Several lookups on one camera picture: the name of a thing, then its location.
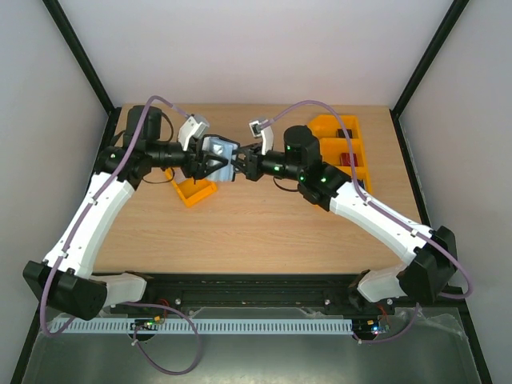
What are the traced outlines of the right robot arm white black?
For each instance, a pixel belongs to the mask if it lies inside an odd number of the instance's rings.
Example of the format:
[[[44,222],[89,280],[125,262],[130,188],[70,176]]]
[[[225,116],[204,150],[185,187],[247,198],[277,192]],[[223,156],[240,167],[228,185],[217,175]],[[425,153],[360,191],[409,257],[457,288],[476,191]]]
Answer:
[[[374,199],[355,178],[322,160],[319,140],[307,126],[285,131],[282,152],[273,150],[274,134],[266,123],[251,122],[250,130],[260,141],[238,149],[236,171],[251,181],[264,175],[295,181],[309,203],[363,228],[399,257],[396,266],[361,272],[357,289],[349,293],[354,311],[364,314],[388,298],[407,296],[429,305],[442,296],[456,271],[443,255],[456,249],[451,230],[444,226],[432,230]]]

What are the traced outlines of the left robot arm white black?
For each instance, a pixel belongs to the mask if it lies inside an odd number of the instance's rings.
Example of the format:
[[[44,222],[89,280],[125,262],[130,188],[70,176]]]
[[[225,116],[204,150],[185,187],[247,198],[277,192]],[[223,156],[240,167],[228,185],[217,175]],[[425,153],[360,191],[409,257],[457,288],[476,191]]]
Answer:
[[[166,114],[150,104],[133,106],[126,128],[100,152],[89,188],[63,235],[41,262],[28,262],[23,277],[40,301],[40,315],[52,308],[91,320],[105,307],[139,302],[148,278],[135,272],[95,276],[98,252],[115,218],[154,168],[180,168],[189,178],[225,182],[234,177],[240,145],[208,134],[201,115],[186,114],[180,130],[161,138]]]

